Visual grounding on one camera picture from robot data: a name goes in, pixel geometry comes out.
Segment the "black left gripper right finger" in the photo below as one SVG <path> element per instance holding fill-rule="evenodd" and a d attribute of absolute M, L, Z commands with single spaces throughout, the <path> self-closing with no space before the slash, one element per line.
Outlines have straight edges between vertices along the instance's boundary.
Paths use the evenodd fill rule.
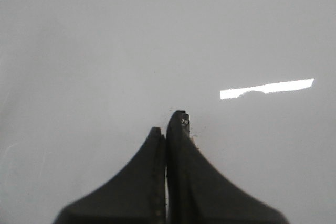
<path fill-rule="evenodd" d="M 190 139 L 189 123 L 189 115 L 178 110 L 167 127 L 168 222 L 288 223 L 212 166 Z"/>

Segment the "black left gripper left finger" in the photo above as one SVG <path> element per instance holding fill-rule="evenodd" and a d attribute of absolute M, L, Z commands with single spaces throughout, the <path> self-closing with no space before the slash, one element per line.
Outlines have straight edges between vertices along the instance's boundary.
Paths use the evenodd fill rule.
<path fill-rule="evenodd" d="M 166 141 L 158 127 L 107 183 L 67 205 L 55 223 L 165 223 Z"/>

